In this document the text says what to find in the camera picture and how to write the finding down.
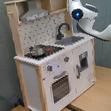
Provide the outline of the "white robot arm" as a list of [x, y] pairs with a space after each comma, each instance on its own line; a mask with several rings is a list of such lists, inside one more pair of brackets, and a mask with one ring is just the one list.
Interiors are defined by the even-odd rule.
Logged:
[[79, 32], [91, 35], [102, 41], [111, 41], [111, 24], [104, 31], [93, 29], [94, 22], [98, 16], [98, 9], [91, 4], [82, 5], [80, 0], [67, 0], [67, 10], [71, 18], [77, 20], [77, 29]]

